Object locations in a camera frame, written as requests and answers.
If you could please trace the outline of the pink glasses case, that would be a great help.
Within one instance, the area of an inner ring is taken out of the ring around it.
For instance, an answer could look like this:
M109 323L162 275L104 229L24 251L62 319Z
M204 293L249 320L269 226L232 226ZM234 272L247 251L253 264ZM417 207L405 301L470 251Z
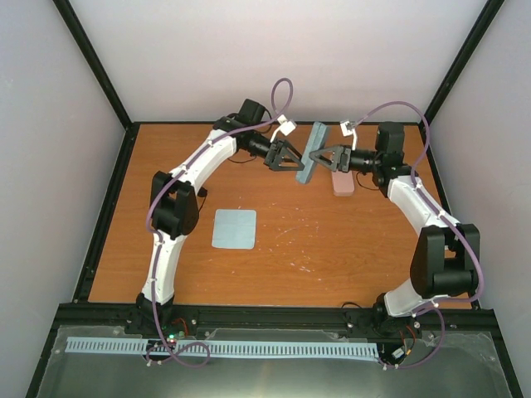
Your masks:
M336 197L350 197L354 194L355 184L351 172L332 172L332 186Z

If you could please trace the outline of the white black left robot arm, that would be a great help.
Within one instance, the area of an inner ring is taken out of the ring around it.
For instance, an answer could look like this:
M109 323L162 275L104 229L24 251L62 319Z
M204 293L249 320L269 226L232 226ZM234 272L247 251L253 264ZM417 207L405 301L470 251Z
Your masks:
M240 111L220 118L202 144L181 165L153 176L146 228L153 234L153 250L146 282L136 299L144 325L152 332L167 332L173 323L174 280L187 237L197 226L197 199L207 194L203 184L230 157L243 150L264 159L274 172L302 171L302 155L282 134L296 128L295 121L277 114L261 118L265 109L253 100Z

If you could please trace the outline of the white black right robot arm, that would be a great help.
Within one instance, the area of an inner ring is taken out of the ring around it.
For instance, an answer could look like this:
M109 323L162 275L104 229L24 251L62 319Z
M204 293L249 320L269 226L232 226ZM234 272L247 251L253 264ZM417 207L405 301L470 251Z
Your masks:
M442 301L459 301L462 294L479 293L483 284L479 230L446 212L405 163L403 125L380 123L372 150L359 149L355 143L327 147L327 137L327 126L315 123L304 149L305 162L332 172L370 174L375 187L402 211L417 233L409 278L380 294L373 305L375 332L391 335L423 310L437 308Z

